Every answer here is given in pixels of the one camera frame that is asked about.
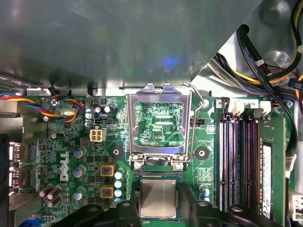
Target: blue light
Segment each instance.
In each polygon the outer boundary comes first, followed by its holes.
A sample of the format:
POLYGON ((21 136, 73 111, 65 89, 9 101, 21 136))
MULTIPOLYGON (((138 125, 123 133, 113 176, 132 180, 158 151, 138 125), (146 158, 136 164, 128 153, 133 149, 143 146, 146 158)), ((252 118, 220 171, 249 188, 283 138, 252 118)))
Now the blue light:
POLYGON ((166 58, 163 61, 163 67, 166 70, 173 70, 179 64, 178 58, 166 58))

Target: black cable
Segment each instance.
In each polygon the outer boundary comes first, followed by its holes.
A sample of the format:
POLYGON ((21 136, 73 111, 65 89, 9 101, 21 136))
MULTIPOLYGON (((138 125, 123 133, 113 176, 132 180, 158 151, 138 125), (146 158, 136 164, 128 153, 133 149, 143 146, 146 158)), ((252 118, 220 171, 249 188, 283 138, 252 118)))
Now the black cable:
POLYGON ((299 108, 300 108, 301 114, 303 115, 302 95, 303 95, 303 86, 299 90, 299 108))
MULTIPOLYGON (((292 115, 289 111, 289 108, 287 107, 285 102, 282 100, 280 95, 278 95, 276 93, 274 87, 269 83, 269 80, 266 77, 266 75, 264 74, 264 72, 262 72, 257 67, 256 59, 253 58, 253 55, 250 52, 250 48, 247 46, 247 40, 249 38, 248 38, 248 36, 247 36, 247 34, 246 34, 246 32, 245 32, 245 30, 243 29, 242 26, 240 26, 240 28, 237 30, 237 38, 238 38, 238 42, 239 42, 239 46, 240 46, 240 49, 242 51, 242 54, 245 58, 245 61, 249 65, 250 69, 255 74, 255 76, 259 79, 259 81, 264 86, 264 88, 272 95, 272 97, 277 102, 280 103, 280 105, 283 107, 283 109, 287 113, 287 115, 289 117, 289 120, 291 121, 292 130, 291 130, 290 139, 289 139, 289 142, 288 142, 288 145, 287 145, 287 148, 286 148, 286 155, 287 156, 293 156, 295 154, 295 151, 296 151, 298 138, 297 138, 297 129, 295 127, 295 123, 294 123, 293 117, 292 117, 292 115)), ((289 200, 288 199, 288 182, 289 182, 289 180, 286 178, 285 182, 286 182, 286 185, 285 185, 285 191, 286 191, 286 195, 285 195, 285 226, 290 227, 291 223, 290 223, 289 202, 288 202, 288 200, 289 200)))

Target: cpu socket lever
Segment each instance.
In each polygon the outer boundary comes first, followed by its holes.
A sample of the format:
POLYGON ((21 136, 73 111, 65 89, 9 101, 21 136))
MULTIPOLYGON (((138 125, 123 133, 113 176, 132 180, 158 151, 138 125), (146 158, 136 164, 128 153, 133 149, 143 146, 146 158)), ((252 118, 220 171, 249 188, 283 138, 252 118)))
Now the cpu socket lever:
POLYGON ((142 165, 144 165, 144 162, 148 158, 166 158, 172 164, 173 156, 179 157, 179 160, 175 160, 176 162, 186 162, 191 96, 192 94, 189 90, 188 94, 184 95, 170 84, 164 84, 162 91, 155 91, 155 86, 153 84, 147 84, 136 94, 126 95, 129 124, 130 165, 131 162, 140 162, 142 165), (135 111, 136 103, 181 103, 183 105, 183 113, 179 133, 183 136, 184 143, 178 147, 147 147, 135 144, 134 137, 138 132, 135 111))

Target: motherboard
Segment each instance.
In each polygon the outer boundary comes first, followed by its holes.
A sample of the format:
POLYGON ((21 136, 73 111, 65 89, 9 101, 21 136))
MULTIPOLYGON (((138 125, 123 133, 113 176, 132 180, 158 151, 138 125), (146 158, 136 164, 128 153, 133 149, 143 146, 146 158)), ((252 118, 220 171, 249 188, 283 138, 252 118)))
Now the motherboard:
MULTIPOLYGON (((32 98, 58 115, 75 112, 70 103, 54 102, 48 96, 32 98)), ((158 155, 138 161, 140 154, 130 140, 132 119, 126 97, 74 99, 84 106, 81 117, 73 122, 43 118, 45 139, 11 145, 19 157, 12 188, 39 194, 41 208, 33 218, 41 220, 42 227, 87 204, 107 210, 114 202, 129 200, 135 187, 140 188, 138 212, 143 226, 186 226, 179 206, 181 183, 191 188, 197 201, 209 202, 222 212, 242 204, 284 223, 284 150, 290 133, 280 107, 273 106, 265 114, 260 108, 262 102, 272 106, 271 100, 229 100, 234 108, 239 101, 244 105, 241 113, 230 114, 223 98, 205 97, 201 107, 201 99, 193 96, 187 139, 181 133, 182 103, 138 102, 133 109, 134 145, 158 150, 186 145, 187 150, 185 156, 158 155)))

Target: metal panel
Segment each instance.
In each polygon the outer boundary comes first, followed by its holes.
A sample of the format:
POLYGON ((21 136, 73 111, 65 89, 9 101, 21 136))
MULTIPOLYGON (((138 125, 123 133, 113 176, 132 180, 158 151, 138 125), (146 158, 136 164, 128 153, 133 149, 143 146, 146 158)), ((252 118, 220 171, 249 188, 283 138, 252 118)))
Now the metal panel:
POLYGON ((3 0, 0 70, 44 86, 177 86, 260 2, 3 0))

